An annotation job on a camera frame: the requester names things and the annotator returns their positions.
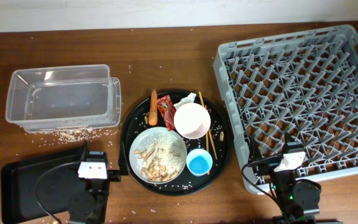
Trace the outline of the orange carrot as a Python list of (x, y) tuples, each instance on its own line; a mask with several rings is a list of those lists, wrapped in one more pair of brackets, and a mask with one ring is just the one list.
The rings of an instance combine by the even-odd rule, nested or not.
[(157, 114), (157, 91), (152, 90), (150, 96), (150, 111), (149, 111), (149, 125), (155, 126), (158, 122), (158, 114)]

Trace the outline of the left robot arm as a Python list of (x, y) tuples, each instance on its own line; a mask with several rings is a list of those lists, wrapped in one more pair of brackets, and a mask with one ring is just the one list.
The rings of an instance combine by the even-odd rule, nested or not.
[(84, 191), (74, 194), (68, 203), (69, 223), (104, 223), (111, 182), (120, 182), (129, 170), (123, 156), (119, 169), (108, 169), (107, 153), (90, 151), (87, 142), (81, 145), (78, 161), (78, 178), (85, 183)]

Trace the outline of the grey plate with scraps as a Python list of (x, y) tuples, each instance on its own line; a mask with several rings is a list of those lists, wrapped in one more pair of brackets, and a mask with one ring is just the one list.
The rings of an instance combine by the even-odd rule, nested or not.
[(187, 148), (182, 137), (167, 128), (140, 133), (132, 142), (129, 164), (134, 175), (147, 184), (166, 184), (186, 166)]

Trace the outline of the red snack wrapper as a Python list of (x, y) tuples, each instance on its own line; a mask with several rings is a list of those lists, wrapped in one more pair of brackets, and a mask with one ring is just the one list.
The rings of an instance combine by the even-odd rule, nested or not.
[(157, 100), (157, 107), (162, 115), (163, 122), (165, 123), (166, 128), (169, 131), (175, 129), (174, 125), (174, 115), (175, 115), (175, 107), (170, 99), (169, 95), (165, 95)]

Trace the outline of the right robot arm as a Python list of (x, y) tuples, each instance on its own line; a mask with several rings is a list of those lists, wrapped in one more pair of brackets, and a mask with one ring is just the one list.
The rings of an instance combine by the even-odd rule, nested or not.
[(270, 197), (279, 207), (281, 215), (272, 218), (272, 223), (316, 223), (320, 212), (321, 185), (308, 179), (296, 179), (295, 171), (301, 167), (306, 156), (305, 147), (288, 133), (280, 153), (263, 157), (255, 139), (250, 140), (250, 158), (241, 171), (251, 168), (259, 176), (268, 175), (271, 183), (266, 192), (244, 179), (254, 188)]

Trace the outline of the light blue cup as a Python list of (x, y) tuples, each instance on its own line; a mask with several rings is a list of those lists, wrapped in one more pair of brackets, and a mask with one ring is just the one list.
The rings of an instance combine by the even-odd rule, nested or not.
[(213, 165), (211, 154), (205, 149), (194, 149), (186, 157), (188, 170), (196, 177), (207, 174)]

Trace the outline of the white tissue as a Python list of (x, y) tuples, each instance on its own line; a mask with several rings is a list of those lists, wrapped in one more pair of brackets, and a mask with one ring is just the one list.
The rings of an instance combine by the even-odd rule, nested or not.
[(196, 93), (190, 93), (188, 96), (182, 98), (178, 103), (174, 104), (175, 109), (178, 110), (181, 106), (185, 104), (193, 103), (195, 101), (196, 96)]

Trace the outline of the pink bowl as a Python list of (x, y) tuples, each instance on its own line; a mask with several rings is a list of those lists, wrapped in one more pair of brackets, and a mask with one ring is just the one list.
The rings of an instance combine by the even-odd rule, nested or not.
[(188, 139), (203, 137), (210, 129), (208, 111), (197, 103), (187, 103), (176, 111), (174, 125), (177, 132)]

